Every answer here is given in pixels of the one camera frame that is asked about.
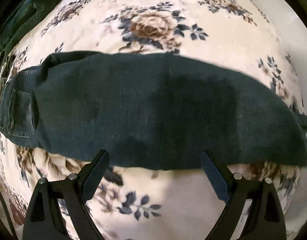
jeans pocket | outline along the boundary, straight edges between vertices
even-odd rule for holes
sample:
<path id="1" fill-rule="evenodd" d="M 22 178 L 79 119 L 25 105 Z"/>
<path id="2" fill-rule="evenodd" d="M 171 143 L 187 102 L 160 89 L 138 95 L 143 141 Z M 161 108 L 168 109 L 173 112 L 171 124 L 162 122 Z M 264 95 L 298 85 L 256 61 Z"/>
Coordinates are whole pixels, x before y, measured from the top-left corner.
<path id="1" fill-rule="evenodd" d="M 8 113 L 9 135 L 29 138 L 35 130 L 32 119 L 31 95 L 13 90 Z"/>

silver screw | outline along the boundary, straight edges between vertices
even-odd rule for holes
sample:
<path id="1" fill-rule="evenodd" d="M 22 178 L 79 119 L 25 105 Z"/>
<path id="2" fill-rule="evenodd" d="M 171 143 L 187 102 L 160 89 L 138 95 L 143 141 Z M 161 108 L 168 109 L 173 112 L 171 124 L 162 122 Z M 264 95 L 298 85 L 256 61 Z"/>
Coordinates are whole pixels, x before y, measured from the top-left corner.
<path id="1" fill-rule="evenodd" d="M 270 184 L 270 183 L 272 183 L 273 181 L 271 180 L 271 178 L 265 178 L 265 182 L 268 183 L 268 184 Z"/>
<path id="2" fill-rule="evenodd" d="M 71 174 L 69 174 L 69 176 L 68 176 L 68 178 L 69 179 L 75 179 L 77 177 L 77 174 L 76 173 L 71 173 Z"/>
<path id="3" fill-rule="evenodd" d="M 44 184 L 46 182 L 46 178 L 41 178 L 38 180 L 39 184 Z"/>
<path id="4" fill-rule="evenodd" d="M 243 176 L 240 173 L 235 173 L 234 178 L 237 179 L 237 180 L 240 180 L 240 179 L 243 178 Z"/>

denim fabric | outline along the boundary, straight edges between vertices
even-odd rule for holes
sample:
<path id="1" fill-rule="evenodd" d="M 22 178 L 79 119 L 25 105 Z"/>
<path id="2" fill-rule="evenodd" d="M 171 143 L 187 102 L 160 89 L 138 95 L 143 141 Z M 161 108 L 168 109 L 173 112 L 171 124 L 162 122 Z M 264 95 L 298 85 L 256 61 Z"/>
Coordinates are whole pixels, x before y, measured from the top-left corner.
<path id="1" fill-rule="evenodd" d="M 122 167 L 200 168 L 205 149 L 225 164 L 307 165 L 306 135 L 270 89 L 171 54 L 51 54 L 7 82 L 0 130 L 79 160 L 106 149 Z"/>

bed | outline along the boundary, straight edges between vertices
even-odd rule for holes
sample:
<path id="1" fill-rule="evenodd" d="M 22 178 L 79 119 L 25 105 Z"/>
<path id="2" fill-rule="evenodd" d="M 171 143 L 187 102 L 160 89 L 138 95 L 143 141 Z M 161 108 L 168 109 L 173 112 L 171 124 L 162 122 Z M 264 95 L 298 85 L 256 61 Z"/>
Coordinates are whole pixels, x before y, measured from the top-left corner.
<path id="1" fill-rule="evenodd" d="M 252 0 L 62 0 L 13 48 L 9 78 L 41 64 L 50 53 L 72 50 L 169 52 L 210 62 L 257 79 L 289 108 L 306 113 L 292 59 L 270 19 Z M 64 179 L 86 163 L 40 148 L 23 148 L 0 133 L 0 180 L 16 223 L 23 224 L 41 177 Z M 229 168 L 247 179 L 270 177 L 284 214 L 302 171 L 271 162 Z M 113 167 L 110 171 L 110 179 L 103 179 L 87 202 L 105 239 L 204 239 L 225 206 L 199 169 Z M 78 239 L 65 202 L 59 200 L 59 205 L 70 237 Z M 246 203 L 232 239 L 239 236 L 249 206 Z M 295 233 L 287 230 L 287 235 Z"/>

floral bedsheet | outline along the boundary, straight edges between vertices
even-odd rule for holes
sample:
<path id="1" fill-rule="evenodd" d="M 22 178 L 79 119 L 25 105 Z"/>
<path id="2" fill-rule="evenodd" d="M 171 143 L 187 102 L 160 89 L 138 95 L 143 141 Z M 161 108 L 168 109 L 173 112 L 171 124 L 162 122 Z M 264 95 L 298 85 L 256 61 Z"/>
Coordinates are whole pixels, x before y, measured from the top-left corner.
<path id="1" fill-rule="evenodd" d="M 252 0 L 62 0 L 11 52 L 16 58 L 10 75 L 52 52 L 71 50 L 173 53 L 211 62 L 252 76 L 305 113 L 290 56 Z M 15 221 L 23 224 L 39 178 L 64 179 L 86 163 L 17 146 L 0 133 L 0 179 Z M 270 177 L 286 213 L 300 167 L 265 162 L 230 169 L 247 179 Z M 59 205 L 70 237 L 78 239 L 66 204 Z M 87 203 L 105 239 L 122 240 L 204 239 L 224 206 L 202 170 L 121 167 L 111 168 Z M 232 239 L 247 214 L 248 204 Z"/>

